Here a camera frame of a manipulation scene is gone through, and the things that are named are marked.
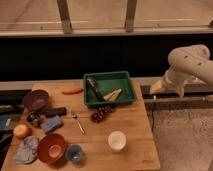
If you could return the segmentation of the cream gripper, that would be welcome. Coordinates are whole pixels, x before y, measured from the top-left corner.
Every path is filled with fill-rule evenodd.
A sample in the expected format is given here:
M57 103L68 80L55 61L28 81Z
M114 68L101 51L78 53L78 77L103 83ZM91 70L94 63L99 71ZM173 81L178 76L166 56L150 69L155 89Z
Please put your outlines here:
M163 84L161 80L158 80L150 87L150 93L161 93L165 90L164 86L169 90L174 90L179 97L184 97L184 84L189 78L188 74L178 72L174 69L169 69L163 76Z

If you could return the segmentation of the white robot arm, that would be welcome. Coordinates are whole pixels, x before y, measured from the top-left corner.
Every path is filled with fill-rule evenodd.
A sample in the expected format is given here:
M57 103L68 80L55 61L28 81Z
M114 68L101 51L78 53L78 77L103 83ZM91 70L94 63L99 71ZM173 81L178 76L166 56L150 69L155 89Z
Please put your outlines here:
M206 45L175 48L168 55L168 63L169 69L150 87L150 94L171 90L183 97L185 84L192 77L213 85L213 61L210 59L210 50Z

